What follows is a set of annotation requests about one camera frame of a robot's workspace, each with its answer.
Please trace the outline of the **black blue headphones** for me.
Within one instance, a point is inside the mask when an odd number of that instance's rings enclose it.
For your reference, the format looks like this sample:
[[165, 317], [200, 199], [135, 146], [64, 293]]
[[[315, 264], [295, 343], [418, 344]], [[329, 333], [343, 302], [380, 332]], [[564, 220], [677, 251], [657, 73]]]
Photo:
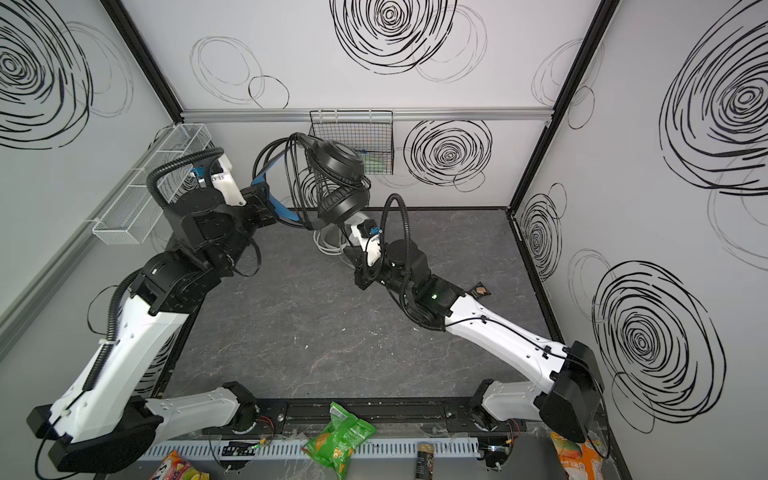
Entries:
[[[292, 205], [271, 193], [268, 172], [282, 163]], [[319, 231], [341, 225], [369, 204], [371, 182], [351, 147], [335, 140], [296, 132], [270, 142], [258, 154], [251, 186], [277, 222]]]

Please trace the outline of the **white headphones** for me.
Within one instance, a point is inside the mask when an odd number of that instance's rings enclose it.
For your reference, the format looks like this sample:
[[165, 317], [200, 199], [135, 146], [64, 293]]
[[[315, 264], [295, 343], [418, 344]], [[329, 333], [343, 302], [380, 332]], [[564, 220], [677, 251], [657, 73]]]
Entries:
[[330, 225], [314, 231], [313, 242], [324, 255], [336, 257], [342, 256], [344, 249], [353, 245], [345, 228], [337, 225]]

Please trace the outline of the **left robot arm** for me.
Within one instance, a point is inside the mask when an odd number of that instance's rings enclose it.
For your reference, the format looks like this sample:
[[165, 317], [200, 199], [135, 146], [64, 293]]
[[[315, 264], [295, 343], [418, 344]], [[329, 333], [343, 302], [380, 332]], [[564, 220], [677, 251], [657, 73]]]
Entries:
[[27, 419], [59, 478], [115, 473], [167, 439], [206, 428], [243, 434], [258, 423], [255, 397], [236, 381], [170, 399], [138, 390], [154, 362], [171, 359], [173, 340], [207, 294], [238, 274], [243, 253], [256, 248], [255, 231], [271, 221], [260, 190], [228, 199], [215, 183], [211, 168], [223, 157], [222, 148], [208, 148], [147, 175], [172, 227], [170, 242], [117, 285], [105, 336], [77, 380]]

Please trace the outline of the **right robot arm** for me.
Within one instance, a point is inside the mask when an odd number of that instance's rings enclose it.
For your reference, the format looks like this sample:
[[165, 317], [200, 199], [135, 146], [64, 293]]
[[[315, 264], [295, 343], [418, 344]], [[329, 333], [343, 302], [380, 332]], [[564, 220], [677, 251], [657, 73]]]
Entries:
[[355, 268], [355, 283], [365, 290], [384, 287], [397, 309], [417, 327], [467, 340], [511, 366], [524, 381], [490, 380], [477, 391], [479, 424], [536, 420], [575, 443], [587, 443], [607, 459], [609, 432], [591, 432], [604, 408], [604, 382], [594, 352], [537, 335], [485, 307], [477, 295], [434, 274], [411, 236], [403, 198], [390, 195], [380, 219], [364, 216], [356, 201], [339, 224], [354, 242], [344, 250]]

